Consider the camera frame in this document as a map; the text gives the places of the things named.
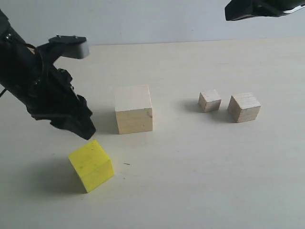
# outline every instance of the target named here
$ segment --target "robotic arm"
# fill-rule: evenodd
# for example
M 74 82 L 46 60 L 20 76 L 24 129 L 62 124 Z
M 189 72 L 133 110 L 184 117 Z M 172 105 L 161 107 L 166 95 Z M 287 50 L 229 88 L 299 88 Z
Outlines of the robotic arm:
M 227 21 L 265 16 L 280 17 L 305 7 L 305 0 L 232 0 L 225 7 Z M 50 120 L 58 129 L 84 139 L 95 133 L 92 112 L 84 97 L 75 94 L 72 77 L 53 63 L 60 57 L 81 59 L 89 54 L 86 38 L 56 36 L 39 47 L 27 44 L 0 10 L 0 84 L 36 120 Z

